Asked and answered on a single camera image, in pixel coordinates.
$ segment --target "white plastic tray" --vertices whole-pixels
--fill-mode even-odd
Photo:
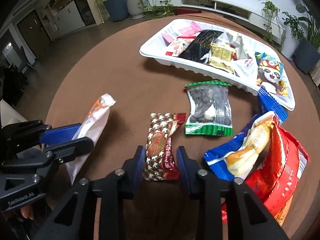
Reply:
[[[167,56],[164,54],[164,48],[167,47],[167,45],[162,37],[162,34],[169,34],[174,32],[175,30],[180,30],[181,28],[184,28],[190,25],[191,22],[197,23],[202,29],[218,30],[222,32],[230,31],[228,28],[220,27],[213,24],[192,21],[187,19],[176,19],[176,20],[173,20],[171,23],[169,23],[162,30],[157,32],[155,35],[153,35],[148,41],[146,41],[140,48],[140,54],[145,57],[154,58],[157,62],[163,65],[167,65],[167,66],[172,65],[172,66],[175,66],[176,68],[191,70],[195,73],[201,73],[204,76],[210,76],[213,79],[218,79],[224,82],[228,82],[256,96],[260,87],[257,86],[255,83],[250,84],[246,78],[237,77],[233,74],[214,68],[212,66],[193,62],[191,60],[186,60],[179,57]],[[242,35],[244,39],[247,39],[247,42],[251,45],[251,47],[255,51],[258,51],[261,53],[265,52],[266,54],[276,58],[280,62],[278,54],[269,46],[253,38],[250,38],[244,34]],[[294,101],[291,85],[287,77],[287,74],[285,72],[285,69],[283,69],[283,75],[285,76],[285,79],[288,81],[287,90],[288,90],[289,96],[288,97],[283,97],[279,95],[272,95],[272,96],[277,100],[279,104],[281,104],[288,110],[293,111],[296,103]]]

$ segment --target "table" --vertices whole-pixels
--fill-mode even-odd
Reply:
[[[139,54],[140,46],[158,30],[177,18],[193,19],[227,27],[259,41],[249,30],[215,14],[190,14],[143,22],[108,37],[91,49],[73,67],[59,87],[47,116],[53,127],[82,122],[96,99],[109,93],[117,103],[108,123],[79,176],[100,179],[120,168],[131,158],[137,145],[147,140],[152,112],[190,111],[183,85],[207,81],[191,71],[164,66]],[[290,63],[281,55],[296,100],[295,110],[283,127],[307,150],[311,162],[305,168],[294,193],[283,229],[291,239],[301,239],[320,210],[314,199],[320,179],[320,123],[307,88]],[[257,112],[257,98],[236,87],[229,88],[234,134]],[[202,161],[206,150],[230,137],[186,136],[184,126],[172,136],[173,149],[184,145],[189,157]],[[179,181],[142,182],[133,201],[125,201],[128,239],[193,239],[198,217],[198,202],[188,200]]]

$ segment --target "metal screw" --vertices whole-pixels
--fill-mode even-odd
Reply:
[[[52,155],[53,155],[52,151],[48,151],[48,152],[45,154],[45,156],[46,156],[47,158],[51,158]]]
[[[115,174],[116,174],[117,176],[121,176],[121,175],[124,174],[124,170],[123,170],[123,169],[117,169],[117,170],[115,170]]]
[[[201,170],[198,171],[198,174],[199,174],[200,176],[205,176],[205,175],[208,174],[208,172],[207,172],[206,170],[204,170],[204,169],[201,169]]]
[[[89,182],[88,179],[86,178],[82,178],[81,180],[79,180],[80,185],[84,186],[85,184],[87,184]]]
[[[233,181],[238,185],[241,185],[243,183],[243,179],[241,179],[240,177],[235,177]]]
[[[33,182],[37,183],[40,180],[40,176],[38,174],[35,174],[32,176]]]

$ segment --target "panda cartoon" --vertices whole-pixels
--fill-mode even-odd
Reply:
[[[280,81],[279,64],[268,59],[261,60],[258,67],[257,85],[263,86],[268,92],[276,94],[284,89],[280,85]]]

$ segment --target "green-edged snack bag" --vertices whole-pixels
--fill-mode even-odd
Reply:
[[[187,119],[186,134],[231,136],[231,108],[228,86],[218,80],[185,85],[191,115]]]

